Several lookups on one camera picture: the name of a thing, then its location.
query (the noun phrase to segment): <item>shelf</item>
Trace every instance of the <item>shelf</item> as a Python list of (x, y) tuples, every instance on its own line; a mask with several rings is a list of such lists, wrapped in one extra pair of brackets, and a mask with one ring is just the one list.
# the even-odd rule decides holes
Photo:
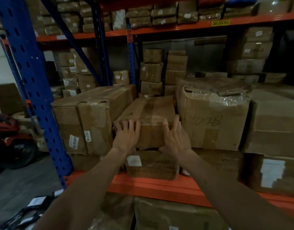
[[(254, 24), (254, 23), (272, 23), (279, 21), (287, 21), (294, 20), (294, 13), (287, 13), (281, 15), (259, 15), (259, 16), (250, 16), (250, 17), (239, 17), (232, 19), (224, 19), (224, 21), (230, 21), (227, 26), (234, 25), (246, 25), (246, 24)], [(186, 31), (186, 30), (195, 30), (195, 29), (206, 29), (206, 28), (215, 28), (212, 26), (213, 21), (199, 21), (197, 23), (189, 23), (189, 24), (180, 24), (180, 25), (165, 25), (158, 27), (147, 27), (140, 29), (133, 29), (133, 35), (144, 35), (144, 34), (154, 34), (161, 32), (169, 32), (169, 31)], [(116, 36), (127, 36), (126, 30), (117, 30), (117, 31), (107, 31), (106, 37), (116, 37)], [(94, 33), (79, 33), (74, 34), (76, 39), (88, 39), (95, 38)], [(50, 36), (40, 36), (37, 37), (38, 42), (57, 42), (61, 40), (67, 40), (66, 38), (61, 37), (60, 35), (50, 35)]]
[[(85, 172), (75, 171), (70, 176), (64, 177), (67, 186)], [(148, 197), (160, 200), (212, 207), (204, 193), (192, 178), (179, 175), (175, 181), (151, 178), (132, 178), (126, 173), (116, 175), (107, 191)], [(294, 218), (294, 198), (259, 193), (274, 206)]]

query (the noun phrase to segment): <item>yellow label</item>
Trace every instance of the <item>yellow label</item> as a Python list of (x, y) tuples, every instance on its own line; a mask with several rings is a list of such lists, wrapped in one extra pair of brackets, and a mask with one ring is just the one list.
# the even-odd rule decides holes
[(228, 26), (230, 24), (231, 20), (218, 20), (218, 21), (212, 21), (211, 26), (213, 27), (219, 27), (219, 26)]

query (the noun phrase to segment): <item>person's left arm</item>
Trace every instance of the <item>person's left arm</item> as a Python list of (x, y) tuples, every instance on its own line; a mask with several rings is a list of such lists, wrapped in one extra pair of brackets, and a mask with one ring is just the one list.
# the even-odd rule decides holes
[(117, 134), (110, 152), (89, 172), (77, 179), (47, 209), (34, 230), (88, 229), (119, 167), (135, 150), (141, 123), (116, 124)]

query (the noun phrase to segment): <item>hand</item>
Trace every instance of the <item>hand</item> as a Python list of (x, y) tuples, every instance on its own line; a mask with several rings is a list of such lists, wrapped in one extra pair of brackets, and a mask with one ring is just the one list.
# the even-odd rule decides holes
[(113, 141), (113, 148), (117, 148), (123, 154), (129, 156), (135, 150), (135, 145), (140, 137), (141, 122), (139, 120), (136, 121), (135, 131), (133, 120), (129, 120), (129, 122), (124, 120), (122, 124), (123, 129), (119, 123), (115, 124), (117, 133)]
[(179, 115), (175, 116), (171, 131), (169, 131), (167, 119), (163, 120), (163, 131), (165, 146), (159, 151), (167, 153), (177, 161), (188, 149), (191, 149), (191, 142), (179, 121)]

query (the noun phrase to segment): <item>forearm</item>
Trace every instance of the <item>forearm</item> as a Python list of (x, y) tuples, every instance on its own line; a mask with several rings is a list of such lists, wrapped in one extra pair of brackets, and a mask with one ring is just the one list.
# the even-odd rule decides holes
[(294, 220), (188, 150), (178, 159), (233, 230), (294, 229)]
[(93, 169), (55, 200), (34, 229), (87, 229), (126, 156), (112, 149)]

